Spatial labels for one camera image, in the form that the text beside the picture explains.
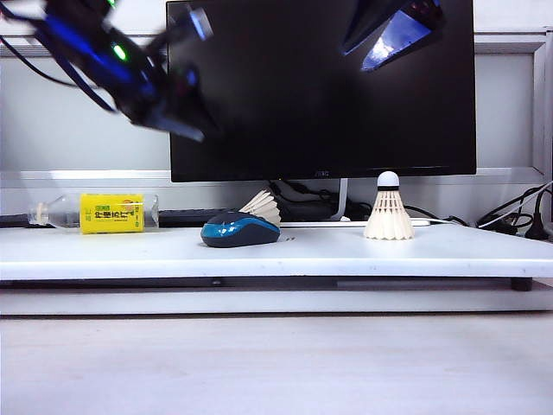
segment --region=wireless mouse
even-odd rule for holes
[[[210,219],[201,229],[209,246],[231,248],[276,242],[280,228],[253,214],[226,212]]]

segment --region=computer monitor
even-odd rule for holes
[[[171,135],[174,182],[473,174],[473,6],[425,48],[361,70],[371,39],[341,43],[357,0],[169,2],[168,20],[203,8],[213,37],[173,44],[169,71],[195,65],[219,129]]]

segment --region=badminton shuttlecock lying on side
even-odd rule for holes
[[[260,191],[239,212],[259,216],[276,227],[280,227],[280,211],[275,197],[269,190]]]
[[[371,239],[411,239],[413,226],[399,195],[399,177],[385,171],[378,177],[378,193],[364,235]]]

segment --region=white cable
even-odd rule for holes
[[[435,222],[435,223],[448,223],[449,225],[459,225],[461,223],[453,222],[452,220],[432,219],[432,218],[411,218],[411,222],[415,225],[417,222]]]
[[[526,203],[529,203],[529,202],[533,201],[540,193],[542,193],[545,189],[547,189],[551,184],[553,184],[553,180],[551,182],[547,183],[547,184],[544,184],[538,191],[536,191],[535,193],[532,193],[530,196],[528,196],[528,199],[524,203],[515,206],[513,209],[511,209],[506,214],[502,214],[500,217],[495,218],[494,220],[490,220],[489,222],[485,223],[484,225],[480,225],[478,228],[481,229],[482,227],[487,227],[488,225],[492,225],[493,223],[497,222],[498,220],[502,220],[506,216],[512,214],[515,210],[519,210]]]

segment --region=plastic water bottle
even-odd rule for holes
[[[142,232],[159,226],[157,195],[68,194],[29,210],[31,225],[79,228],[82,233]]]

